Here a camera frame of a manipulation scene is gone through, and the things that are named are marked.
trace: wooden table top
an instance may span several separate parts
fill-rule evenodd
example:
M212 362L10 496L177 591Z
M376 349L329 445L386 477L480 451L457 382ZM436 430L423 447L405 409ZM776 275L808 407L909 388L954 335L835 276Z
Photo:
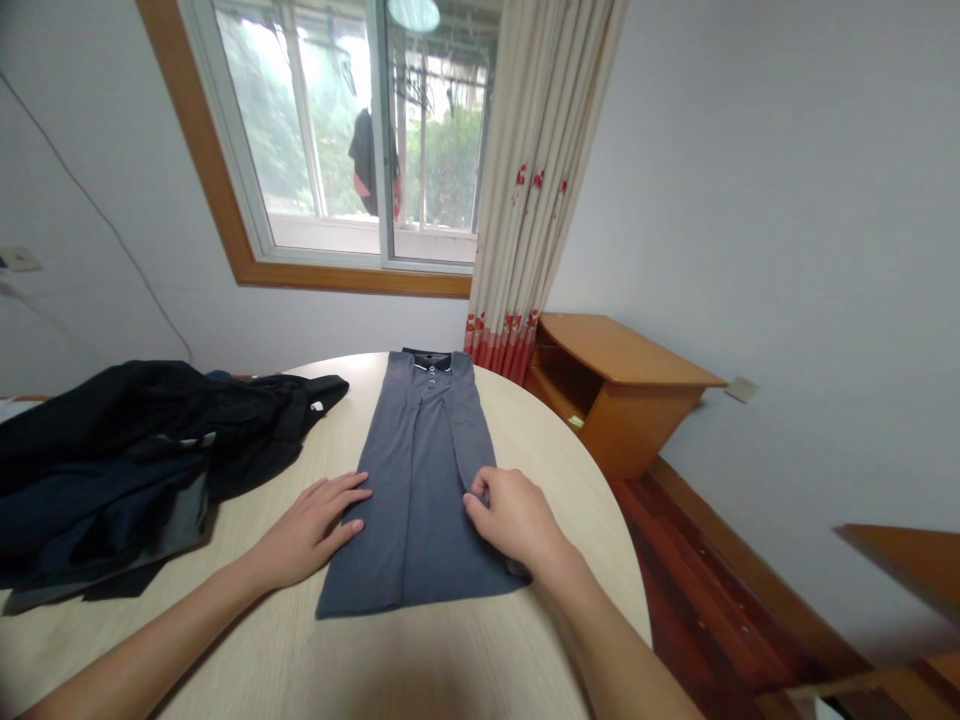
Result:
M540 325L560 347L618 385L727 385L606 315L543 313Z
M0 618L0 697L17 714L141 628L252 545L322 476L356 468L387 354L306 365L350 392L310 432L300 459L220 508L211 542L167 565L140 598L79 598ZM650 643L643 581L620 510L596 463L545 405L478 368L502 467L543 487L600 584ZM314 620L326 570L256 606L163 707L168 718L585 718L588 707L549 603L516 593L371 617ZM0 602L8 591L0 593Z

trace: wooden floor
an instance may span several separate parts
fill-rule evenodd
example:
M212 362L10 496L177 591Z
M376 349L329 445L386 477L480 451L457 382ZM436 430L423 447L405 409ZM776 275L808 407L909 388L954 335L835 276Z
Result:
M762 720L755 696L830 679L651 475L611 487L637 551L654 651L708 720Z

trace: wall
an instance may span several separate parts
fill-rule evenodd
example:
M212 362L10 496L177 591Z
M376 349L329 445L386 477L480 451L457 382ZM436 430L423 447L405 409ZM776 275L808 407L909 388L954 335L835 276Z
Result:
M665 457L877 661L956 631L834 533L960 531L960 5L633 0L548 309L762 389Z
M0 68L116 224L204 370L462 343L466 301L237 287L132 0L0 7ZM0 86L0 395L56 393L130 358L185 358L103 221Z

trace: curtain pleat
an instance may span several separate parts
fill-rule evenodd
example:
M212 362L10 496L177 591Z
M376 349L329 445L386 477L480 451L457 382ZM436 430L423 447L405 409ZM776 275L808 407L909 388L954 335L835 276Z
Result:
M627 0L506 0L464 350L523 383Z

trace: finger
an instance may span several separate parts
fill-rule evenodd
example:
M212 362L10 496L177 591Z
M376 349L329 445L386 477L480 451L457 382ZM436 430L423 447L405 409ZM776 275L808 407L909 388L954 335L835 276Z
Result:
M327 482L326 478L320 478L319 480L317 480L315 483L310 485L310 487L308 487L306 490L300 493L300 497L297 498L297 502L302 502L303 500L306 500L308 497L313 495L313 493L315 493L317 490L323 487L326 482Z
M332 498L323 505L323 514L329 517L336 517L355 502L366 500L373 495L373 490L344 490L342 493Z
M490 524L493 522L493 515L490 511L480 502L480 498L470 493L463 496L463 507L477 532L486 537Z
M494 475L499 472L500 470L495 467L484 465L482 468L480 468L477 476L473 479L473 485L470 486L470 492L472 492L474 495L483 495L490 487L490 482Z
M350 490L355 488L357 485L362 483L367 479L368 473L356 473L349 472L335 477L329 482L326 488L323 491L323 500L326 502L337 496L338 493L343 492L344 490Z
M317 545L317 550L329 559L337 550L353 540L361 530L363 530L363 520L351 520L330 533L326 540Z

